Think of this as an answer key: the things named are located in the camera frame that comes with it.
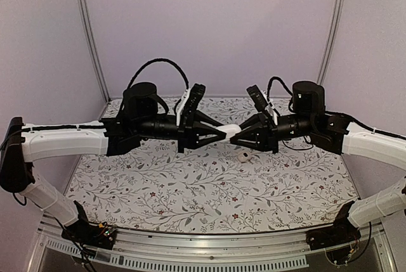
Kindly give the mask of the white earbud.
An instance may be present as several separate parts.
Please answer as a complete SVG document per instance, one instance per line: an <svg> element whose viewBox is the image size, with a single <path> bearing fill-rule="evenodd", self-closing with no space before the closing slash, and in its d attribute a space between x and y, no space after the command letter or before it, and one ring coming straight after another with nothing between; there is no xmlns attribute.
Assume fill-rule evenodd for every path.
<svg viewBox="0 0 406 272"><path fill-rule="evenodd" d="M242 131L240 126L236 124L227 124L223 126L218 126L217 130L226 134L225 139L230 139Z"/></svg>

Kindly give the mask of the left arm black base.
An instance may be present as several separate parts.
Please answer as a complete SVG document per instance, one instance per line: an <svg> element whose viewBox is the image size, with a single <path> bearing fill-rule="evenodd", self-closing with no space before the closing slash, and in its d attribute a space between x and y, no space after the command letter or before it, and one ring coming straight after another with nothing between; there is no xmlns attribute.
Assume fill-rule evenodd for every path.
<svg viewBox="0 0 406 272"><path fill-rule="evenodd" d="M64 226L62 238L72 242L112 250L117 237L117 226L102 222L91 224L83 206L74 200L78 211L78 220L70 226Z"/></svg>

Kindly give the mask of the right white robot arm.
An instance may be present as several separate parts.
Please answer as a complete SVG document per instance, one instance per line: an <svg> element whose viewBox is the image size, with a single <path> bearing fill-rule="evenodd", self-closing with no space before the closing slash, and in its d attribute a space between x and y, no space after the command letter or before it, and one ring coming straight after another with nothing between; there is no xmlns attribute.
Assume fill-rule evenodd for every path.
<svg viewBox="0 0 406 272"><path fill-rule="evenodd" d="M282 141L309 137L326 152L369 158L405 169L405 137L366 126L356 118L325 109L325 90L310 81L299 81L289 90L289 115L279 116L269 94L257 86L247 92L258 111L230 137L234 145L259 152L278 152Z"/></svg>

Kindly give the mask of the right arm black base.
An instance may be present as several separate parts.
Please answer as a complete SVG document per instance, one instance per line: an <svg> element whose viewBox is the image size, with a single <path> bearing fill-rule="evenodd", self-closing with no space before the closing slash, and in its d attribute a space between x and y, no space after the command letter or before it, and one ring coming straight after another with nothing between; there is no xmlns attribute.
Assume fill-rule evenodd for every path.
<svg viewBox="0 0 406 272"><path fill-rule="evenodd" d="M350 222L350 209L355 201L344 204L333 224L306 232L306 243L311 250L328 249L327 259L335 265L344 265L351 261L361 238L359 226Z"/></svg>

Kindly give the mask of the cream earbud case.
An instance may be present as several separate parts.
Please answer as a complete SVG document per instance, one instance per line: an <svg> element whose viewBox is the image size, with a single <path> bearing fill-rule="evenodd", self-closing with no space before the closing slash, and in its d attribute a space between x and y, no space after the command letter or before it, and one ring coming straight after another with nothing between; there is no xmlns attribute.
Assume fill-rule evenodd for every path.
<svg viewBox="0 0 406 272"><path fill-rule="evenodd" d="M237 155L239 162L246 163L251 159L251 154L248 152L241 152Z"/></svg>

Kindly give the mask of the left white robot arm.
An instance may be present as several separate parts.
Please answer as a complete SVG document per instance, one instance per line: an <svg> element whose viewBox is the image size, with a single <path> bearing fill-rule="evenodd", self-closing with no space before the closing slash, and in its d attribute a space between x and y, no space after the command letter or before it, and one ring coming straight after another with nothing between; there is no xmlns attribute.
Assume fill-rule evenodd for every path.
<svg viewBox="0 0 406 272"><path fill-rule="evenodd" d="M69 227L78 241L88 243L95 234L85 213L45 179L33 174L34 161L70 155L124 155L140 147L144 139L175 140L180 153L224 140L226 132L221 123L197 109L205 91L202 84L187 89L176 115L169 114L155 84L139 82L124 91L114 118L36 126L15 117L1 145L1 188L33 201Z"/></svg>

